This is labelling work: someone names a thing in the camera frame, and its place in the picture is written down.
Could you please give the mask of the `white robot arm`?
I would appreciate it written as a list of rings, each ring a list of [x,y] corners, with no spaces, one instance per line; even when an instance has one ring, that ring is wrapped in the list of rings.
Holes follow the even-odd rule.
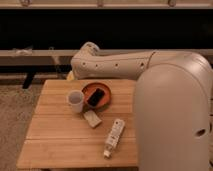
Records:
[[[135,81],[135,119],[140,171],[209,171],[213,74],[202,55],[150,50],[101,56],[85,43],[71,60],[78,79]]]

